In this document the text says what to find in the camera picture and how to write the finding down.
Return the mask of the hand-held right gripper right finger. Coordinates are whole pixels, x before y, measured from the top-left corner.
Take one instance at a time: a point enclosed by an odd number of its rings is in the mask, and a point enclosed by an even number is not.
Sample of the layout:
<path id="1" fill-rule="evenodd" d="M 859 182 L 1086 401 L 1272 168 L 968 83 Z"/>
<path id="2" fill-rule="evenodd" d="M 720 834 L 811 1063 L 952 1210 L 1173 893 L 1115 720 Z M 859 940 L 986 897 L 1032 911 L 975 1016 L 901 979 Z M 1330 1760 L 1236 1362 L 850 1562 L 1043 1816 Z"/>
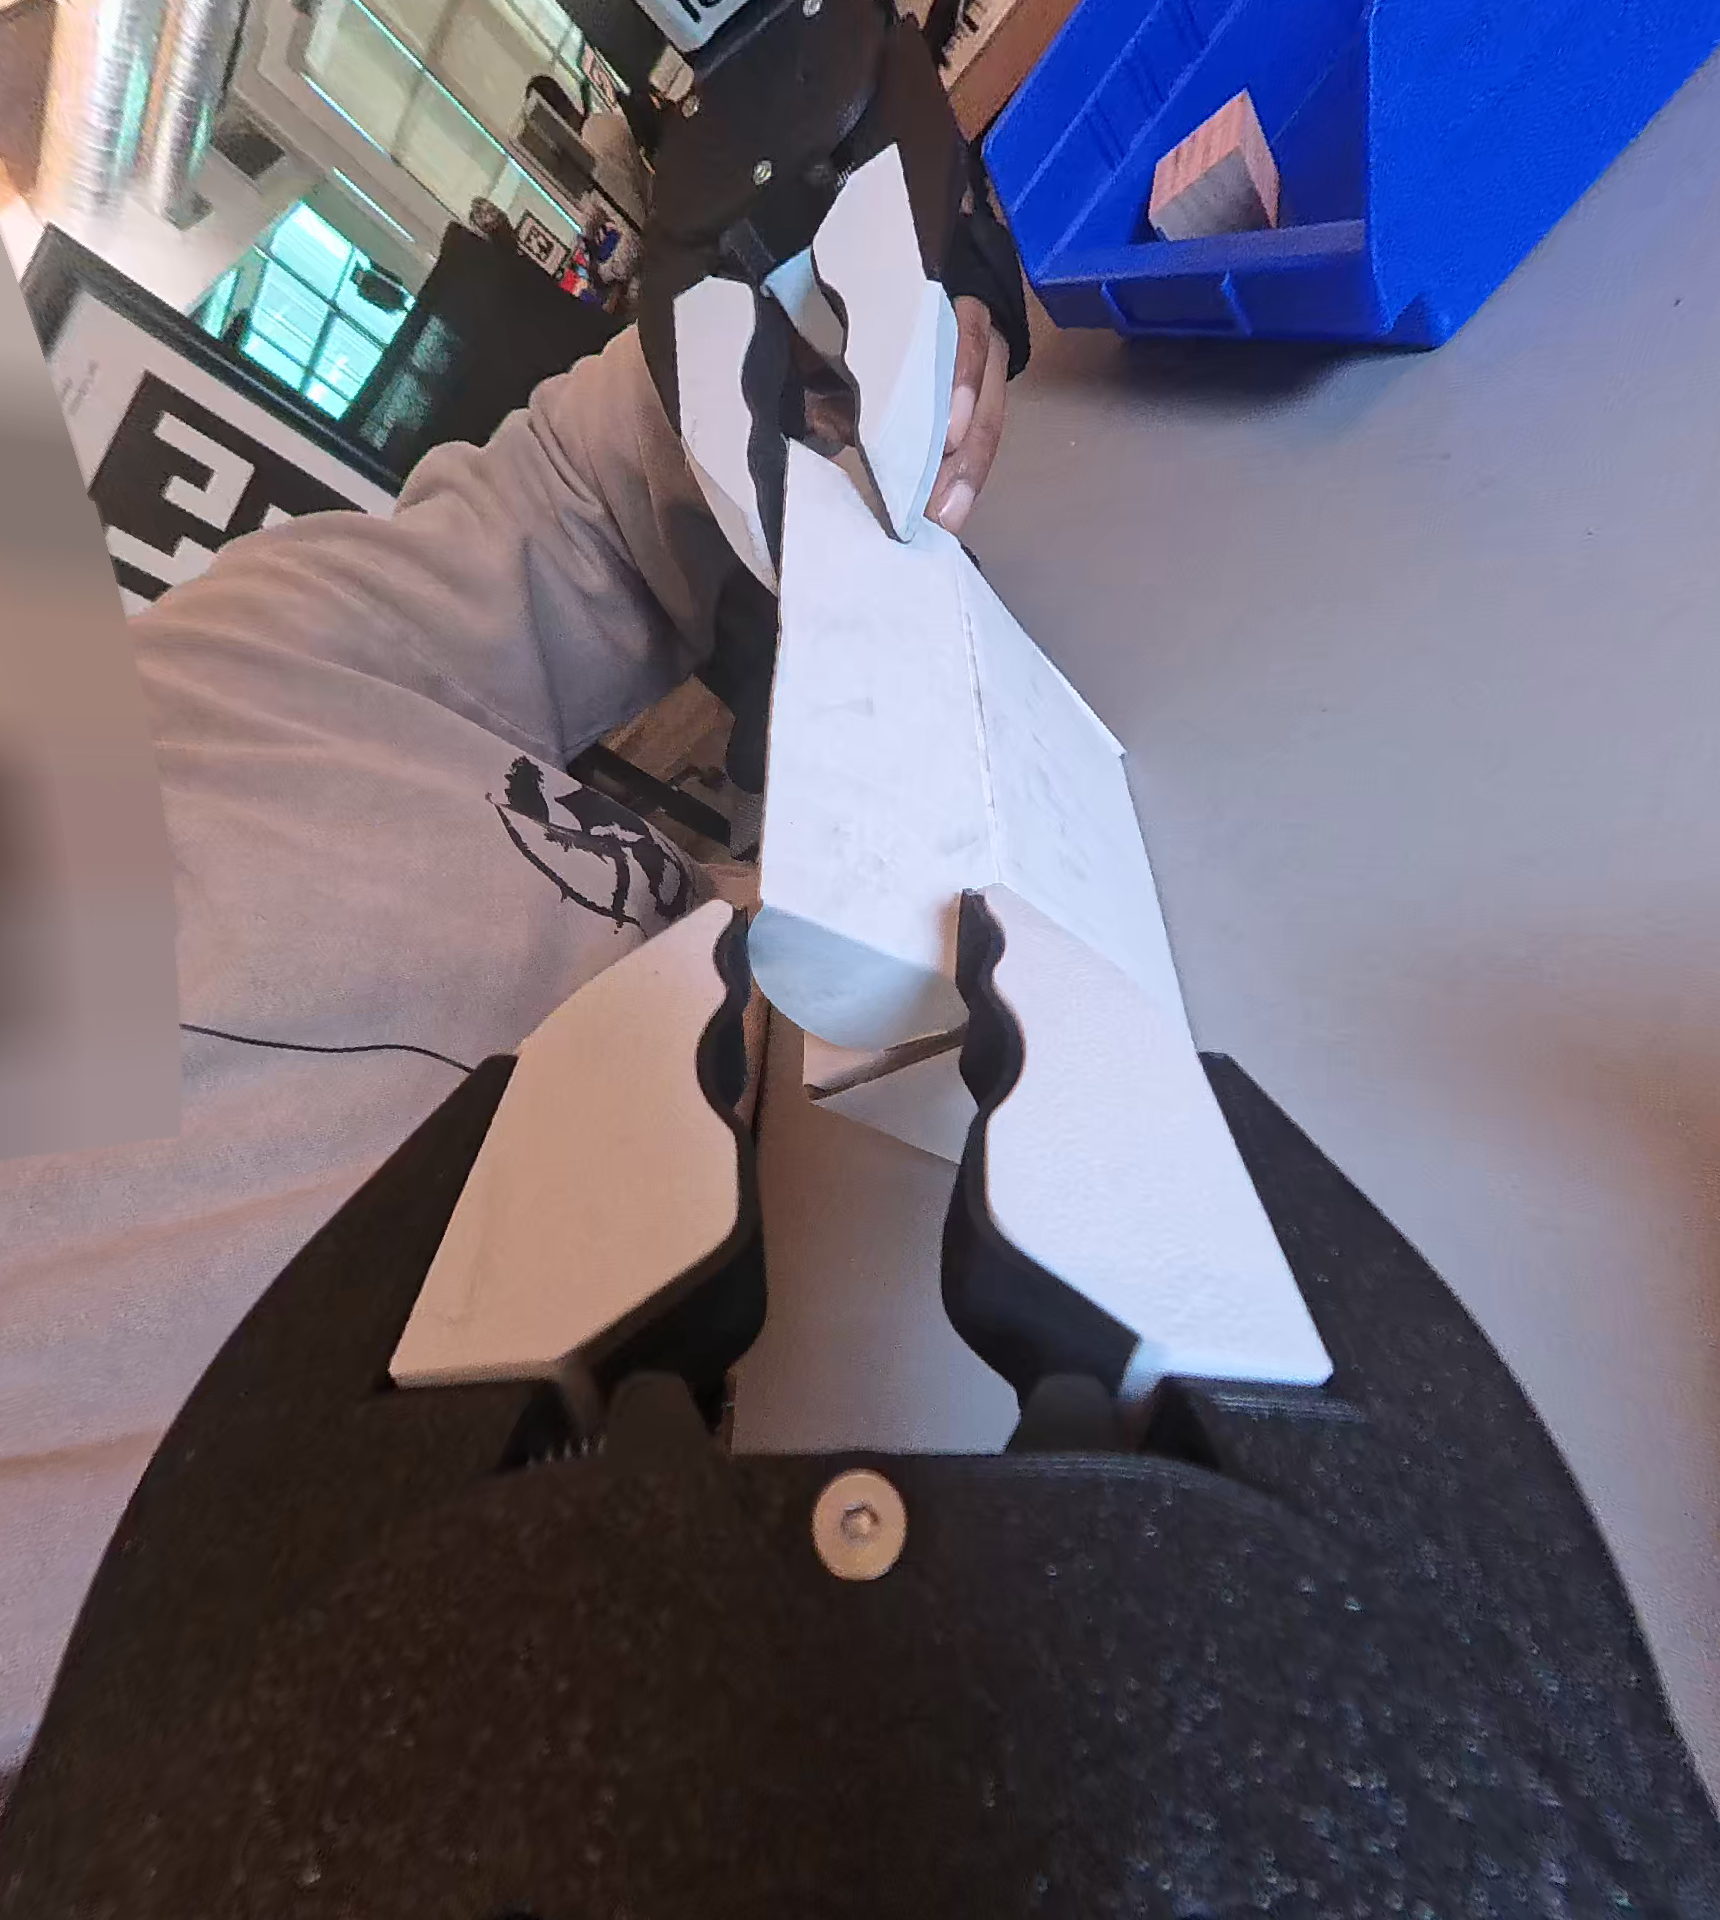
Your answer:
<path id="1" fill-rule="evenodd" d="M 1209 1409 L 1336 1420 L 1335 1360 L 1154 931 L 1140 972 L 1015 885 L 961 896 L 973 1113 L 940 1296 L 1015 1394 L 1015 1451 L 1209 1454 Z"/>

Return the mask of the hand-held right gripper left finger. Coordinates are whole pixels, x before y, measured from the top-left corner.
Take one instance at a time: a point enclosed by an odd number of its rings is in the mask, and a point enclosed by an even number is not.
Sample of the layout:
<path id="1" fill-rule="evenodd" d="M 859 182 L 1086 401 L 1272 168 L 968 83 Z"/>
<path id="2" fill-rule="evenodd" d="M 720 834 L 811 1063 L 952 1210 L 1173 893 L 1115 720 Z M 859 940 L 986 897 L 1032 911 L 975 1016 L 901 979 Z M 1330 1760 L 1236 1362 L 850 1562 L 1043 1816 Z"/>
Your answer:
<path id="1" fill-rule="evenodd" d="M 720 1420 L 769 1303 L 748 929 L 696 905 L 521 1043 L 393 1385 L 538 1385 L 581 1440 L 629 1379 L 669 1375 Z"/>

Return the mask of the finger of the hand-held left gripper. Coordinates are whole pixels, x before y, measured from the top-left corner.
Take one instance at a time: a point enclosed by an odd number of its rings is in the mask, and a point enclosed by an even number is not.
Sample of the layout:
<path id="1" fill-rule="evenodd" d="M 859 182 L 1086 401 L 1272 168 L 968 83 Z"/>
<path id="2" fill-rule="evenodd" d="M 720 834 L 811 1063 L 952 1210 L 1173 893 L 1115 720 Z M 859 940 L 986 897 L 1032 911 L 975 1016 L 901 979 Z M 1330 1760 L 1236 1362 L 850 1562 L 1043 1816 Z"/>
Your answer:
<path id="1" fill-rule="evenodd" d="M 740 562 L 777 594 L 790 464 L 780 418 L 790 321 L 751 283 L 709 276 L 680 292 L 675 324 L 687 464 Z"/>
<path id="2" fill-rule="evenodd" d="M 944 458 L 958 321 L 929 274 L 899 144 L 848 174 L 813 243 L 762 289 L 842 380 L 880 520 L 910 542 Z"/>

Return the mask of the white cardboard box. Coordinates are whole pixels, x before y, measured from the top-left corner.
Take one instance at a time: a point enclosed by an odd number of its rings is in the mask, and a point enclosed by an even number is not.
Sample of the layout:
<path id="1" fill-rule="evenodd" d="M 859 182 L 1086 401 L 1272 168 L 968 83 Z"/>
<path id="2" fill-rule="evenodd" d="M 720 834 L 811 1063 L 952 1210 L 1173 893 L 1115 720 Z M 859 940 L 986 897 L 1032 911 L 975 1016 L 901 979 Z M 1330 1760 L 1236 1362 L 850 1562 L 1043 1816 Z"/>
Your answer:
<path id="1" fill-rule="evenodd" d="M 958 540 L 895 540 L 792 443 L 748 960 L 809 1089 L 958 1165 L 958 910 L 993 888 L 1150 973 L 1165 915 L 1113 732 Z"/>

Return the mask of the blue plastic bin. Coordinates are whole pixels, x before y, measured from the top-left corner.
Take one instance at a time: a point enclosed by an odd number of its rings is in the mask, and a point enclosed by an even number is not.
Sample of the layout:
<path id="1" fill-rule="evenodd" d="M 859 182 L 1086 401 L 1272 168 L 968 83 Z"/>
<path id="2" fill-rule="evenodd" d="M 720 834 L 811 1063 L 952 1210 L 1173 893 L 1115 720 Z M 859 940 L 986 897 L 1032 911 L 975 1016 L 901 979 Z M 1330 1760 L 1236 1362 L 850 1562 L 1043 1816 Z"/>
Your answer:
<path id="1" fill-rule="evenodd" d="M 1058 326 L 1437 347 L 1719 45 L 1720 2 L 1086 2 L 983 154 Z M 1281 225 L 1160 237 L 1160 157 L 1238 93 Z"/>

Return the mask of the brown cardboard box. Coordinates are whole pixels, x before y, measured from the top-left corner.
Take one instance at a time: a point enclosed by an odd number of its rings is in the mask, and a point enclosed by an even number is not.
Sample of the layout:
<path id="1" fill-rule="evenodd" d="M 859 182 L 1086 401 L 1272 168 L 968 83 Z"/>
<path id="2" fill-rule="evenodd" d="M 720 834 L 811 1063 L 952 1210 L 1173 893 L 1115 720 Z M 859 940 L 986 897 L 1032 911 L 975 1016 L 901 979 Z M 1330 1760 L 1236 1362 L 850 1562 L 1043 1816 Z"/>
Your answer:
<path id="1" fill-rule="evenodd" d="M 943 39 L 940 78 L 968 138 L 986 133 L 1079 2 L 962 2 Z"/>

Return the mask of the person's left hand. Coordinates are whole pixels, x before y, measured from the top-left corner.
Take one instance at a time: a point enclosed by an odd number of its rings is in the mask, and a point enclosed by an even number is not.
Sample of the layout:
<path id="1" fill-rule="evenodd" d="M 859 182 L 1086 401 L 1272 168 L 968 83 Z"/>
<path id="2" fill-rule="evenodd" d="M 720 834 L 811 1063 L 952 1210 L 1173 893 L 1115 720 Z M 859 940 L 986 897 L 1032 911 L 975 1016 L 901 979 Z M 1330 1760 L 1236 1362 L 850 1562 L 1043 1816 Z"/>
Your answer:
<path id="1" fill-rule="evenodd" d="M 961 536 L 986 489 L 1009 412 L 1011 347 L 991 306 L 952 302 L 958 330 L 943 458 L 924 515 Z"/>

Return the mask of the striped wooden cube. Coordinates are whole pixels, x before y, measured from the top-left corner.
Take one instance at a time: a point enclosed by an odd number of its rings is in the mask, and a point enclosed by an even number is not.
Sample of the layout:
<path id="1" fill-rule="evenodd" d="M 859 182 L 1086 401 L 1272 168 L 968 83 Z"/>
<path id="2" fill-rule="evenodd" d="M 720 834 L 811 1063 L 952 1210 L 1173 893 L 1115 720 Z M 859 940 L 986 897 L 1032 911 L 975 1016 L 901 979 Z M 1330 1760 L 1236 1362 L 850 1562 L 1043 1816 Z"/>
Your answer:
<path id="1" fill-rule="evenodd" d="M 1159 159 L 1146 217 L 1165 242 L 1281 225 L 1281 168 L 1246 88 Z"/>

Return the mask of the person in grey sweatshirt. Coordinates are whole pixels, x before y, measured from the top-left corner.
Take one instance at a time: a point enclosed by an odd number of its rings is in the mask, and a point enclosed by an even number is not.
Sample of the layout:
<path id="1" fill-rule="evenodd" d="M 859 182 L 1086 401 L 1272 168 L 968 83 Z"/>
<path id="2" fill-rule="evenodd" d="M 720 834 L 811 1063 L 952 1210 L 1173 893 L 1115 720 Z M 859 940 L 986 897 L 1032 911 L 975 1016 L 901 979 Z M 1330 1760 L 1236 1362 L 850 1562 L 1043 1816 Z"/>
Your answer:
<path id="1" fill-rule="evenodd" d="M 466 1071 L 698 892 L 465 688 L 393 518 L 242 540 L 137 621 L 182 1117 L 0 1164 L 0 1808 L 113 1529 L 225 1337 Z"/>

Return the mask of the glass window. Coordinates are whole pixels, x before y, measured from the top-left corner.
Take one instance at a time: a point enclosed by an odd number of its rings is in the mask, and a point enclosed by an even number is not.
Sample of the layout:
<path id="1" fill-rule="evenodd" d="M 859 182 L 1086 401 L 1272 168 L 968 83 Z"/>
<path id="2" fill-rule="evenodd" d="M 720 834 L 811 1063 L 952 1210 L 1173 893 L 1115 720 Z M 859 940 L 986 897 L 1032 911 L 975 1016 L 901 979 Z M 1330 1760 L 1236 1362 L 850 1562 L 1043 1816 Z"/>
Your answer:
<path id="1" fill-rule="evenodd" d="M 214 281 L 195 320 L 304 406 L 344 420 L 415 306 L 405 279 L 296 203 Z"/>

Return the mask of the black and white tag board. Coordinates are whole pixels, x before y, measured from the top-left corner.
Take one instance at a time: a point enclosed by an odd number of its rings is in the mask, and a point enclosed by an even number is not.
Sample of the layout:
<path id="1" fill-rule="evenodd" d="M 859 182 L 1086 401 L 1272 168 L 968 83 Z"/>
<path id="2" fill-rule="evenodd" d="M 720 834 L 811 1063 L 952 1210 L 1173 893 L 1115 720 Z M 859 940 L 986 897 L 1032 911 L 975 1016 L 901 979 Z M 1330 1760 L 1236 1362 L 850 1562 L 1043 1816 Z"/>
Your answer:
<path id="1" fill-rule="evenodd" d="M 247 536 L 393 515 L 396 472 L 65 227 L 18 281 L 131 613 Z"/>

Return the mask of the silver ventilation duct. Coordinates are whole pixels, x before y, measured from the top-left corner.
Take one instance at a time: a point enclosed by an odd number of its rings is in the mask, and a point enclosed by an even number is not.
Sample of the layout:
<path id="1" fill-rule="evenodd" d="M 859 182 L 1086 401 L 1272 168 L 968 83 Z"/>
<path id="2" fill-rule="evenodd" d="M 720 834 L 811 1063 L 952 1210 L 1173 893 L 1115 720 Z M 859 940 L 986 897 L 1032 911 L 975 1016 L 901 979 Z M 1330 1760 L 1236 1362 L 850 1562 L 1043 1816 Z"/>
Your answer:
<path id="1" fill-rule="evenodd" d="M 184 229 L 233 83 L 249 2 L 59 2 L 37 205 L 55 225 L 128 205 Z"/>

